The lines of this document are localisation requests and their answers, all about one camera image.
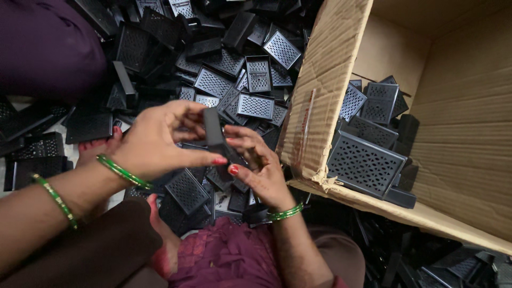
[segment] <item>red nail polish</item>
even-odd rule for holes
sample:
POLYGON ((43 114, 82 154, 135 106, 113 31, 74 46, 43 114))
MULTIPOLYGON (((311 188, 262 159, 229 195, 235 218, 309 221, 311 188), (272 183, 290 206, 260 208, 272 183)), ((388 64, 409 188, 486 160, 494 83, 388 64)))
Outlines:
POLYGON ((212 164, 226 164, 227 159, 224 157, 215 158, 212 162, 212 164))
POLYGON ((231 166, 231 168, 229 168, 229 173, 231 175, 237 175, 238 174, 238 167, 236 167, 235 165, 231 166))

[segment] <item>woman's right hand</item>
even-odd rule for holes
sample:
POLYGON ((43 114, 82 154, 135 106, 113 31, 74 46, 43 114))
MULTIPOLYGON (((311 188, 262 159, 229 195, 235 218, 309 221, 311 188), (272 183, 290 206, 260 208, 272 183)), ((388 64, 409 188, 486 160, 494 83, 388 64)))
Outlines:
POLYGON ((226 125, 224 134, 227 143, 236 149, 249 164, 249 169, 232 164, 228 172, 251 187, 264 204, 283 212, 296 206, 295 200, 285 183, 279 157, 265 144, 255 131, 226 125))

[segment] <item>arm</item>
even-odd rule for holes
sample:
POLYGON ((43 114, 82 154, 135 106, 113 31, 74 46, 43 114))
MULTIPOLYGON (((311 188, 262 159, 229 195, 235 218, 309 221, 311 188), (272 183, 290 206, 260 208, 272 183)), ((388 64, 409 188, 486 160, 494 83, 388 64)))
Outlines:
MULTIPOLYGON (((245 127, 226 126, 228 144, 249 163, 249 169, 233 164, 229 172, 269 205, 282 212, 296 206, 288 190, 278 156, 263 139, 245 127)), ((332 287, 334 276, 316 248, 301 213, 272 224, 281 273, 289 288, 332 287)))
MULTIPOLYGON (((204 108, 206 106, 191 101, 172 101, 145 110, 110 158, 144 180, 184 167, 226 164, 227 159, 221 155, 179 149, 174 145, 181 140, 204 137, 200 125, 204 108), (177 131, 176 128, 182 126, 189 131, 177 131)), ((96 161, 47 180, 77 219, 131 186, 96 161)), ((53 198, 38 185, 0 199, 0 219, 0 275, 69 225, 53 198)))

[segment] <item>hand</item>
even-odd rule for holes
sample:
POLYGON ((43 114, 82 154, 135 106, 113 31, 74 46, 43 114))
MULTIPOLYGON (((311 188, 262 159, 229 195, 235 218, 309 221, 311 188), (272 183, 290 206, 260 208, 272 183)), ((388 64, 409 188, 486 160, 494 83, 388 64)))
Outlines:
POLYGON ((279 157, 265 144, 255 131, 241 126, 226 125, 227 143, 235 148, 249 164, 249 169, 238 164, 228 167, 228 172, 252 188, 253 192, 277 212, 296 206, 285 183, 279 157))
POLYGON ((176 100, 142 111, 110 158, 144 180, 179 168, 226 164, 227 159, 220 154, 175 145, 180 141, 204 139, 205 108, 196 102, 176 100))

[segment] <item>green bangle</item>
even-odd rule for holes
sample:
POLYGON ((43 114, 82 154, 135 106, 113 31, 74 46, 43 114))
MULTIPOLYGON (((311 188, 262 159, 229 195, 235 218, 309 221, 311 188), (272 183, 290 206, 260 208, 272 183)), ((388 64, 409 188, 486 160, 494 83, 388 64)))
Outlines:
POLYGON ((270 220, 270 221, 283 220, 283 219, 286 219, 288 217, 291 217, 291 216, 299 213, 300 211, 302 211, 303 208, 304 208, 304 204, 301 202, 297 206, 293 207, 290 210, 286 210, 284 212, 279 212, 279 213, 268 213, 267 217, 268 217, 268 220, 270 220))
POLYGON ((121 168, 119 165, 115 164, 112 160, 108 159, 105 156, 105 154, 96 155, 96 159, 98 160, 98 162, 103 164, 105 167, 109 168, 114 173, 116 173, 117 175, 130 181, 131 183, 133 183, 139 187, 142 187, 144 189, 148 189, 148 190, 153 188, 153 185, 151 183, 146 182, 146 181, 138 178, 137 176, 133 175, 132 173, 126 171, 125 169, 121 168))
POLYGON ((78 224, 75 220, 75 217, 69 210, 66 203, 64 203, 64 201, 62 200, 60 195, 57 193, 57 191, 55 191, 55 189, 53 189, 53 187, 51 187, 50 184, 44 178, 39 176, 38 174, 33 174, 32 178, 34 178, 34 180, 37 181, 37 183, 39 183, 41 186, 43 186, 43 188, 45 188, 46 191, 48 191, 48 193, 53 197, 55 202, 57 202, 57 204, 59 205, 59 208, 64 213, 64 216, 66 216, 66 218, 69 220, 71 228, 73 228, 74 230, 78 229, 78 224))

